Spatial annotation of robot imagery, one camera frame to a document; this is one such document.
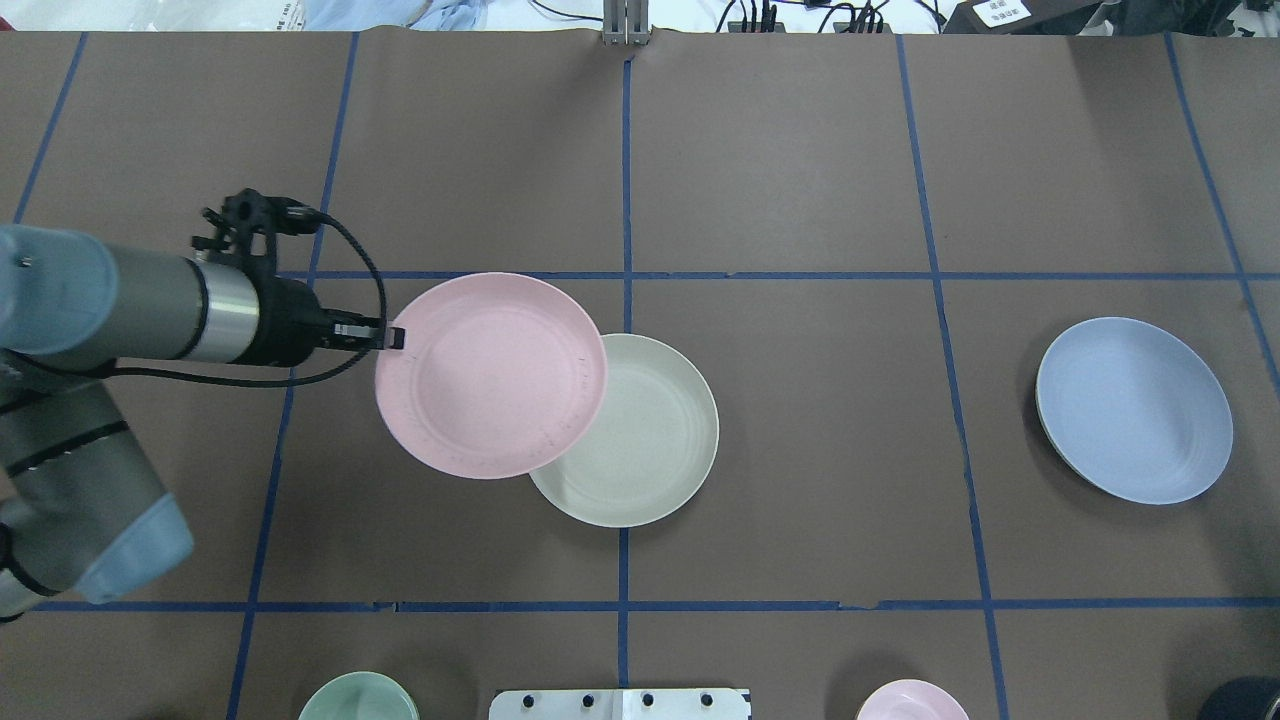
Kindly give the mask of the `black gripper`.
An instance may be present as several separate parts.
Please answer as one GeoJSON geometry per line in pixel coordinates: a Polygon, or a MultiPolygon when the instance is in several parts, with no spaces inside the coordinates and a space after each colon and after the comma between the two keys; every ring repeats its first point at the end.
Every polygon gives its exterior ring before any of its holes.
{"type": "Polygon", "coordinates": [[[257,366],[298,366],[323,347],[333,328],[333,348],[348,352],[402,350],[404,329],[376,319],[342,319],[333,324],[305,283],[271,278],[259,287],[257,366]]]}

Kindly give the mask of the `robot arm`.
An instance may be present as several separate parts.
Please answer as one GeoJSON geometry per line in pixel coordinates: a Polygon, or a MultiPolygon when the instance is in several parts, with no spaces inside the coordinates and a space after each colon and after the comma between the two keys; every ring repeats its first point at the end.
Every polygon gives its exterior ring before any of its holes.
{"type": "Polygon", "coordinates": [[[271,252],[191,258],[3,227],[3,620],[68,591],[109,603],[182,564],[195,539],[108,391],[174,372],[145,359],[293,368],[317,348],[404,347],[384,313],[325,309],[271,252]]]}

